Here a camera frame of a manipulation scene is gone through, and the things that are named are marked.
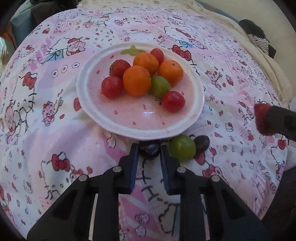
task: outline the mandarin orange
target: mandarin orange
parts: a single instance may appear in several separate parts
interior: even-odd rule
[[[158,70],[158,60],[150,53],[139,53],[133,60],[133,65],[142,66],[147,69],[151,76]]]
[[[176,61],[166,60],[159,66],[158,75],[164,77],[171,86],[174,86],[182,80],[184,70]]]
[[[142,66],[129,67],[123,74],[123,86],[131,96],[145,95],[151,88],[150,73]]]

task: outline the hello kitty print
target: hello kitty print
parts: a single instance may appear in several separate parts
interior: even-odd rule
[[[255,126],[255,103],[280,105],[269,80],[225,26],[135,6],[55,14],[9,61],[0,79],[0,203],[11,222],[26,237],[79,175],[100,175],[129,153],[134,140],[103,130],[76,94],[89,57],[129,41],[163,46],[192,68],[205,105],[185,134],[207,135],[210,148],[182,165],[220,176],[263,218],[287,157],[285,137],[260,135]],[[139,158],[135,189],[120,195],[118,206],[120,240],[178,239],[180,199],[166,195],[159,158]]]

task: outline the plate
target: plate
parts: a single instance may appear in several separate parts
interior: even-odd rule
[[[154,48],[160,48],[165,60],[177,61],[184,70],[183,80],[171,88],[186,100],[179,112],[166,111],[149,93],[140,97],[124,93],[117,99],[108,99],[101,93],[101,83],[115,60],[124,59],[132,65],[134,56],[121,54],[123,50],[149,53]],[[171,50],[143,42],[112,45],[92,55],[77,77],[76,91],[83,110],[101,127],[137,140],[164,139],[182,133],[197,121],[204,105],[203,85],[189,63]]]

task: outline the green grape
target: green grape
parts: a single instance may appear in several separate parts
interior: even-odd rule
[[[170,142],[170,154],[180,162],[191,160],[196,153],[194,141],[187,135],[180,134]]]
[[[155,76],[151,78],[150,92],[155,97],[161,97],[165,93],[170,91],[170,83],[161,76]]]

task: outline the silver screw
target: silver screw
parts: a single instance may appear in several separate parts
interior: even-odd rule
[[[87,175],[80,175],[78,179],[79,181],[84,182],[87,179]]]
[[[217,175],[213,175],[213,176],[211,176],[211,178],[212,178],[212,180],[213,180],[214,182],[218,182],[218,181],[220,181],[220,177],[217,176]]]
[[[178,168],[177,168],[177,171],[178,171],[179,173],[184,173],[184,172],[186,172],[186,168],[185,168],[185,167],[178,167]]]
[[[113,167],[114,172],[120,172],[121,170],[122,170],[122,168],[120,166]]]

